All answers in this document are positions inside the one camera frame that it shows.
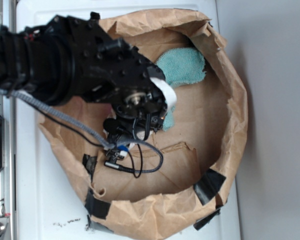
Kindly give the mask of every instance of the white strip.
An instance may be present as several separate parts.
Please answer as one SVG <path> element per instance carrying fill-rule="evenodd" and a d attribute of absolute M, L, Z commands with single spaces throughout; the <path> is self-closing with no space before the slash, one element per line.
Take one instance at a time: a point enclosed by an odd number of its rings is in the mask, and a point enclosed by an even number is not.
<path fill-rule="evenodd" d="M 156 77 L 150 77 L 150 79 L 154 83 L 154 85 L 156 85 L 162 91 L 167 104 L 167 113 L 174 105 L 176 105 L 177 95 L 173 88 L 165 80 Z"/>

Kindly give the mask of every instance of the gray braided cable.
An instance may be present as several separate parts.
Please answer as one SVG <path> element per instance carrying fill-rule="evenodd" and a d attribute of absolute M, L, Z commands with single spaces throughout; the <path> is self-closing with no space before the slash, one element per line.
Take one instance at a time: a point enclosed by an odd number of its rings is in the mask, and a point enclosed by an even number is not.
<path fill-rule="evenodd" d="M 0 89 L 0 95 L 6 96 L 7 94 L 8 94 L 7 90 Z M 28 96 L 28 95 L 26 95 L 26 94 L 24 94 L 20 91 L 14 91 L 14 90 L 10 93 L 10 95 L 24 101 L 25 103 L 27 103 L 31 106 L 35 106 L 36 108 L 38 108 L 42 111 L 45 111 L 48 114 L 51 114 L 51 115 L 53 115 L 53 116 L 55 116 L 59 119 L 62 119 L 62 120 L 64 120 L 65 122 L 67 122 L 69 124 L 72 124 L 72 125 L 80 128 L 80 129 L 82 129 L 83 131 L 85 131 L 85 132 L 89 133 L 90 135 L 92 135 L 95 139 L 97 139 L 100 142 L 100 144 L 102 144 L 106 148 L 113 149 L 116 146 L 121 146 L 121 145 L 126 146 L 128 144 L 141 144 L 141 145 L 147 146 L 148 148 L 152 149 L 153 151 L 155 151 L 159 155 L 160 162 L 159 162 L 157 167 L 155 167 L 153 169 L 150 169 L 150 170 L 142 170 L 141 173 L 148 174 L 148 173 L 156 172 L 157 170 L 159 170 L 161 168 L 161 166 L 164 162 L 164 156 L 160 152 L 160 150 L 157 149 L 156 147 L 152 146 L 151 144 L 145 142 L 145 141 L 142 141 L 142 140 L 139 140 L 139 139 L 129 139 L 129 140 L 118 141 L 116 144 L 109 143 L 106 139 L 104 139 L 100 134 L 98 134 L 92 128 L 84 125 L 82 122 L 74 119 L 73 117 L 71 117 L 71 116 L 69 116 L 69 115 L 67 115 L 63 112 L 50 107 L 49 105 L 41 102 L 40 100 L 35 99 L 34 97 Z"/>
<path fill-rule="evenodd" d="M 7 95 L 7 94 L 8 94 L 7 90 L 0 89 L 0 95 Z M 83 131 L 85 131 L 85 132 L 89 133 L 90 135 L 92 135 L 95 139 L 97 139 L 100 142 L 100 144 L 102 144 L 106 148 L 112 149 L 115 146 L 114 144 L 111 144 L 107 140 L 105 140 L 99 133 L 94 131 L 92 128 L 84 125 L 82 122 L 74 119 L 73 117 L 64 114 L 63 112 L 58 111 L 58 110 L 50 107 L 49 105 L 41 102 L 38 99 L 30 97 L 30 96 L 28 96 L 28 95 L 26 95 L 22 92 L 19 92 L 19 91 L 12 91 L 10 95 L 24 101 L 25 103 L 27 103 L 29 105 L 35 106 L 38 109 L 40 109 L 42 111 L 45 111 L 45 112 L 47 112 L 47 113 L 49 113 L 49 114 L 51 114 L 51 115 L 53 115 L 53 116 L 55 116 L 59 119 L 62 119 L 62 120 L 66 121 L 69 124 L 72 124 L 72 125 L 80 128 L 80 129 L 82 129 Z"/>

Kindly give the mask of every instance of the black robotic arm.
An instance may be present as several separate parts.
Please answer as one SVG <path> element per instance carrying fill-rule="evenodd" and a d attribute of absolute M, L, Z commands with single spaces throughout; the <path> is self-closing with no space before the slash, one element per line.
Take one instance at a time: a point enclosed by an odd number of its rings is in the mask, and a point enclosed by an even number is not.
<path fill-rule="evenodd" d="M 145 140 L 162 128 L 176 95 L 159 67 L 122 38 L 112 39 L 99 19 L 92 12 L 89 20 L 57 15 L 20 33 L 1 27 L 0 89 L 25 90 L 50 106 L 72 96 L 110 103 L 117 117 L 104 122 L 108 141 L 138 139 L 140 131 Z M 118 152 L 108 151 L 112 164 Z"/>

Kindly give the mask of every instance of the microfiber cloth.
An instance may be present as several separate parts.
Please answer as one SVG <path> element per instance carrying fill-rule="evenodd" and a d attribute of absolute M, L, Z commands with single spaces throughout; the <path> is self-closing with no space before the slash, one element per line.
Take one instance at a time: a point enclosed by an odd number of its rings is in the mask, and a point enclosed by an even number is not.
<path fill-rule="evenodd" d="M 172 87 L 195 84 L 202 81 L 206 72 L 205 58 L 194 47 L 173 48 L 164 52 L 155 63 L 162 69 L 165 81 Z M 175 125 L 174 107 L 167 113 L 163 122 L 163 130 L 167 131 Z"/>

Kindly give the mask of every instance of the brown paper bag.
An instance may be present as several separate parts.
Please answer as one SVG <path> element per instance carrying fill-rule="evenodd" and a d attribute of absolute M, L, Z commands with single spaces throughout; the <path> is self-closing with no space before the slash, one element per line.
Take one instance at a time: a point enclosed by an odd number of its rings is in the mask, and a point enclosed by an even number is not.
<path fill-rule="evenodd" d="M 247 93 L 224 51 L 226 40 L 208 22 L 204 14 L 184 9 L 143 10 L 100 21 L 111 37 L 123 37 L 153 62 L 168 49 L 193 45 L 207 61 L 202 82 L 175 89 L 175 126 L 148 140 L 163 152 L 159 171 L 135 179 L 107 168 L 101 148 L 42 119 L 40 129 L 95 226 L 133 239 L 165 239 L 227 202 L 247 140 Z M 58 109 L 100 134 L 111 113 L 109 104 L 79 97 Z M 138 150 L 131 152 L 138 162 Z M 97 156 L 92 181 L 84 154 Z M 158 164 L 150 150 L 143 155 L 144 169 Z M 130 159 L 122 165 L 130 167 Z"/>

